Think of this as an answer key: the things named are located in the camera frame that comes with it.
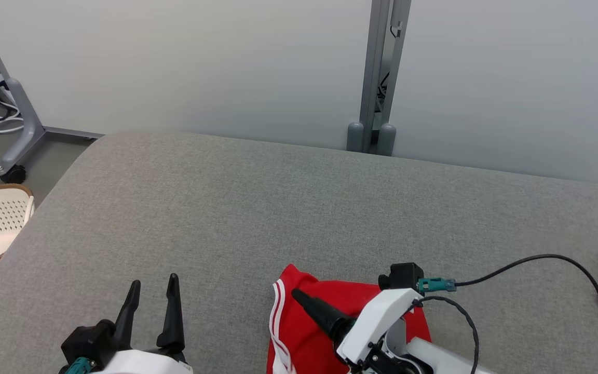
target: red fabric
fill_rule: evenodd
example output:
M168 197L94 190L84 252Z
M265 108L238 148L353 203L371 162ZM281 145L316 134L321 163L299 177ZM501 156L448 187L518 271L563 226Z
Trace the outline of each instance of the red fabric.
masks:
M320 282L312 275L300 272L292 264L285 268L274 284L276 300L269 317L271 341L267 374L346 373L348 368L335 357L332 341L292 298L290 293L294 288L356 317L364 305L380 292L379 287L353 282ZM414 308L414 312L407 313L405 321L408 341L415 336L430 341L421 308Z

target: red garment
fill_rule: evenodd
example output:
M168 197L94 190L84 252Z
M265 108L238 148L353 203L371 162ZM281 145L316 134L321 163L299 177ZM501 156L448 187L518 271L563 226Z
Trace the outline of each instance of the red garment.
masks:
M356 317L380 289L377 285L341 281L318 281L288 265L274 284L274 307L269 316L269 355L267 374L345 374L346 365L334 355L332 341L308 317L292 298L299 288L309 296L320 298L340 311ZM408 341L418 336L430 341L426 318L421 308L405 315Z

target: white partition panel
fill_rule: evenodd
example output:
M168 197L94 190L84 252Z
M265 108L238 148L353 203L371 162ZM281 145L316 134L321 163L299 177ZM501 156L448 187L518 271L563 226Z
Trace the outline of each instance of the white partition panel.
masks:
M44 126L344 148L371 0L0 0L0 58Z
M598 1L413 0L393 155L598 182Z

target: teal connector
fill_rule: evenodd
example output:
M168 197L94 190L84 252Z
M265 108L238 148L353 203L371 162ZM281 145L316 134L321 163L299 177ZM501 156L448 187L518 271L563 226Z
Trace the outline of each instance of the teal connector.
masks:
M417 289L421 292L456 291L456 280L444 278L420 278L417 282Z
M66 374L87 374L91 372L93 366L85 357L78 357L77 360L66 370Z

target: gray fabric surface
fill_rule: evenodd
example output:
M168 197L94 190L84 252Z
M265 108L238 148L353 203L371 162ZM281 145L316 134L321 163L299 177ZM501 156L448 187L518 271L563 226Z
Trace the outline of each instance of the gray fabric surface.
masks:
M162 329L178 273L198 374L263 372L272 283L288 263L377 281L416 261L468 280L560 253L598 277L598 185L189 134L108 135L59 181L0 263L0 372L56 372L78 325L115 319L142 281L133 346ZM451 293L499 373L598 372L598 302L568 263L541 260ZM435 343L472 357L448 305Z

